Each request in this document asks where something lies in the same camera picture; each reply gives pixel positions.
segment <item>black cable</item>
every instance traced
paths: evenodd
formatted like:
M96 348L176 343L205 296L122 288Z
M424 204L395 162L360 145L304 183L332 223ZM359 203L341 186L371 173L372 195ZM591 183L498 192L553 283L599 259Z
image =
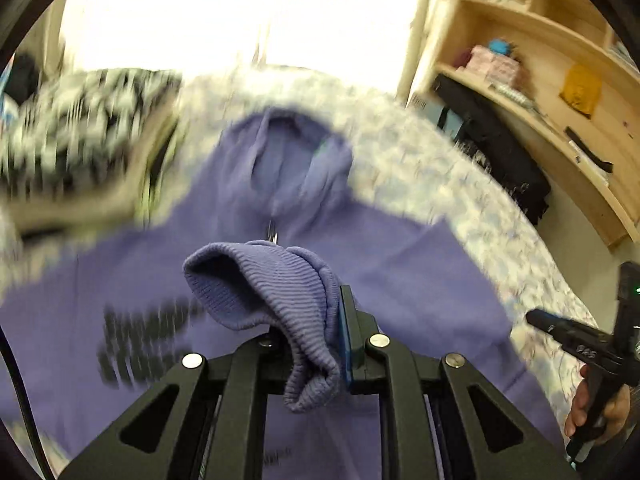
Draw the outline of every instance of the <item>black cable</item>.
M22 380L20 370L18 369L18 363L15 361L14 352L11 350L9 342L4 336L2 327L0 327L0 354L2 354L6 368L9 370L11 382L14 384L15 395L18 397L20 412L22 413L22 419L24 420L24 427L27 430L27 435L29 435L29 442L31 443L31 447L33 447L33 453L36 456L40 470L42 471L45 480L56 480L56 477L53 475L53 471L49 467L49 462L47 462L44 449L42 449L42 443L36 428L36 421L33 418L33 412L31 411L31 405L29 404L29 397L27 397L27 390L24 387L24 381Z

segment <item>human hand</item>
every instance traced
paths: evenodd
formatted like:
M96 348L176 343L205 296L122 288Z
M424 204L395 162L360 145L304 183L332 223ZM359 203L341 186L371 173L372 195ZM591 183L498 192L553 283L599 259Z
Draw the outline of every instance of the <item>human hand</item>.
M578 385L575 391L574 402L571 405L566 422L564 423L564 434L573 436L575 429L582 426L587 421L587 411L585 407L589 402L589 389L586 378L589 375L589 366L580 368L580 375L584 380ZM624 384L620 391L609 401L604 409L604 418L607 419L607 428L604 434L596 441L596 444L604 444L607 440L617 435L626 423L631 409L631 392Z

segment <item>silver rivet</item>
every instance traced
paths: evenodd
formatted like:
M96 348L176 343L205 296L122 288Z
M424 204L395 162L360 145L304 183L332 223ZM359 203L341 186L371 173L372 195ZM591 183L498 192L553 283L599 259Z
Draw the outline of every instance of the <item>silver rivet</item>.
M377 346L378 348L384 348L385 346L387 346L389 343L391 343L391 339L389 339L386 335L384 334L374 334L369 338L369 342L373 345L373 346Z
M258 341L258 345L264 348L271 348L273 347L273 341L269 338L269 336L265 335L262 339L260 339L260 341Z
M465 358L460 354L447 354L444 362L452 368L460 368L465 364Z
M200 354L187 354L182 358L182 366L185 368L197 368L202 364L202 356Z

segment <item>yellow cloth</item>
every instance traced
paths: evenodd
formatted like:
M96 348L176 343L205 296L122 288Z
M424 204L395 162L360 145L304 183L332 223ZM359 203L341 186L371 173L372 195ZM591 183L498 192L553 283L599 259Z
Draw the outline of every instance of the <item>yellow cloth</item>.
M571 67L564 80L560 97L571 108L591 118L600 99L602 79L583 65Z

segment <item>hoodie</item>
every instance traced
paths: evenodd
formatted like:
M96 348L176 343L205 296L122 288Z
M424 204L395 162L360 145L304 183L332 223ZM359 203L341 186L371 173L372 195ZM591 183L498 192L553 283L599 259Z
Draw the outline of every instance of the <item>hoodie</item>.
M420 354L464 354L562 446L488 280L445 223L419 224L354 200L351 161L345 140L322 124L268 108L223 132L164 225L123 230L12 290L0 324L39 430L73 457L183 355L221 356L264 332L216 323L182 264L211 242L264 239L271 223L279 245L312 251L351 285L383 332ZM20 419L8 377L0 416ZM266 480L379 478L377 399L341 395L299 415L271 398L263 463Z

